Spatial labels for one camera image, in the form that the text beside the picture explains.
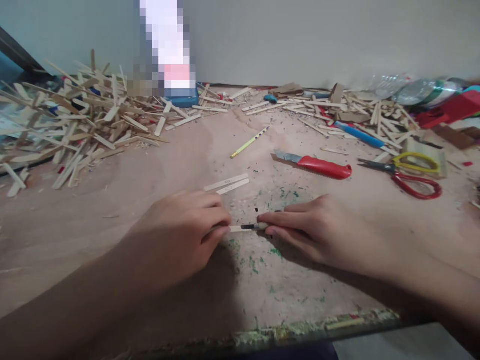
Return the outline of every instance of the scissor handle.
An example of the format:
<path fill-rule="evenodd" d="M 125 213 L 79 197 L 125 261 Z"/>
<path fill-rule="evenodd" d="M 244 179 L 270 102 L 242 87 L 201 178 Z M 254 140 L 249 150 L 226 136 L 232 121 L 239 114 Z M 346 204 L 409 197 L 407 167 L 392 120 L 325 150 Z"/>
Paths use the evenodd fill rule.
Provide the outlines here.
<path fill-rule="evenodd" d="M 399 187 L 405 190 L 407 194 L 413 196 L 414 198 L 420 200 L 433 200 L 439 198 L 442 195 L 442 187 L 439 183 L 433 180 L 417 176 L 408 176 L 399 172 L 397 172 L 391 178 Z M 417 192 L 413 190 L 404 180 L 430 185 L 431 187 L 433 187 L 433 194 L 424 195 L 420 192 Z"/>

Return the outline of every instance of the clear plastic bottle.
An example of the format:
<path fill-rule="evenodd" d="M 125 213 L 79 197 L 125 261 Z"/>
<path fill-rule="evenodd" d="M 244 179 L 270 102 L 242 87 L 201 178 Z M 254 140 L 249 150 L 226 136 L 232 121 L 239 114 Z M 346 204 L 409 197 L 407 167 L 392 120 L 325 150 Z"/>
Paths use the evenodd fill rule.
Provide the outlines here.
<path fill-rule="evenodd" d="M 412 78 L 406 73 L 397 75 L 374 75 L 372 76 L 368 90 L 375 93 L 379 99 L 385 100 L 411 82 Z"/>
<path fill-rule="evenodd" d="M 401 105 L 434 108 L 443 104 L 462 88 L 453 81 L 420 79 L 402 88 L 391 99 Z"/>

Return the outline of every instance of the wooden table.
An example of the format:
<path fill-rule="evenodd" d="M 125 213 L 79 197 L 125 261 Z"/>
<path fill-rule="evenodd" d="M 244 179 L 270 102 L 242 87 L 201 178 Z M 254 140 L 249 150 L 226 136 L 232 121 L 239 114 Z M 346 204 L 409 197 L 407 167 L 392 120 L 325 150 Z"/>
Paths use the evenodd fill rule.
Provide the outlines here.
<path fill-rule="evenodd" d="M 74 189 L 51 189 L 57 176 L 53 164 L 33 169 L 29 189 L 14 199 L 6 198 L 11 180 L 1 178 L 0 186 L 7 186 L 0 190 L 0 316 L 108 251 L 156 200 L 245 173 L 250 184 L 222 196 L 234 225 L 332 194 L 384 236 L 413 242 L 480 277 L 479 212 L 468 204 L 474 193 L 469 178 L 479 178 L 477 150 L 471 153 L 475 166 L 461 172 L 450 168 L 441 198 L 422 201 L 403 193 L 386 174 L 357 166 L 357 158 L 374 159 L 379 150 L 356 140 L 325 139 L 297 121 L 298 115 L 281 110 L 245 117 L 244 106 L 167 132 L 171 143 L 160 148 L 132 145 L 84 172 Z M 260 140 L 229 158 L 268 125 Z M 325 146 L 350 156 L 321 151 Z M 351 164 L 353 175 L 339 181 L 297 169 L 275 161 L 274 149 Z M 279 340 L 329 338 L 339 331 L 335 326 L 326 331 L 326 325 L 338 322 L 334 317 L 368 317 L 374 309 L 379 320 L 385 317 L 384 326 L 400 324 L 387 308 L 411 313 L 419 306 L 383 284 L 312 264 L 277 240 L 237 233 L 222 242 L 206 270 L 112 325 L 85 351 L 93 358 L 129 348 L 163 349 L 165 355 L 206 338 L 227 350 L 254 349 L 253 344 L 268 344 L 274 333 Z M 370 327 L 368 320 L 354 323 L 352 329 L 365 331 L 375 324 L 382 321 Z M 285 335 L 292 329 L 294 336 Z M 231 337 L 234 333 L 242 334 Z M 200 342 L 189 351 L 207 348 Z"/>

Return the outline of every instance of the blue pen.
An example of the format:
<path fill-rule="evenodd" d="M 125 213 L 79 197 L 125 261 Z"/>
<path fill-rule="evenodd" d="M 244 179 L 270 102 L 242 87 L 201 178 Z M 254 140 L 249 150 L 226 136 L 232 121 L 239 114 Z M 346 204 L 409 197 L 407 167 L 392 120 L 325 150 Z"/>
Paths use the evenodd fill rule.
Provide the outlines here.
<path fill-rule="evenodd" d="M 374 147 L 374 148 L 383 148 L 385 146 L 385 143 L 383 141 L 380 141 L 364 132 L 361 132 L 360 130 L 356 129 L 356 128 L 353 128 L 353 127 L 350 127 L 348 125 L 345 125 L 344 123 L 340 122 L 340 121 L 336 121 L 335 122 L 335 126 L 341 130 L 343 130 L 344 132 L 346 132 L 347 134 L 350 134 L 354 137 L 356 137 L 357 139 L 360 139 L 362 140 L 364 143 L 370 145 L 371 147 Z"/>

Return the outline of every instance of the pencil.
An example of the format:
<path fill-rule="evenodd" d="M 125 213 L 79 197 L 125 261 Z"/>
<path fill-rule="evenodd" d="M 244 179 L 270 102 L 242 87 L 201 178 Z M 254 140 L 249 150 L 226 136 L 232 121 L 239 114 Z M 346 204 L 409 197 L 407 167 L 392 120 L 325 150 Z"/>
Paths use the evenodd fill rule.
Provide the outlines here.
<path fill-rule="evenodd" d="M 230 159 L 233 159 L 238 154 L 240 154 L 243 150 L 245 150 L 250 145 L 252 145 L 255 142 L 255 140 L 257 140 L 259 137 L 261 137 L 263 134 L 265 134 L 269 128 L 270 128 L 270 126 L 267 126 L 262 131 L 260 131 L 257 135 L 255 135 L 255 137 L 253 139 L 251 139 L 249 142 L 247 142 L 245 145 L 243 145 L 241 148 L 239 148 L 237 151 L 235 151 L 235 153 L 232 156 L 230 156 Z"/>

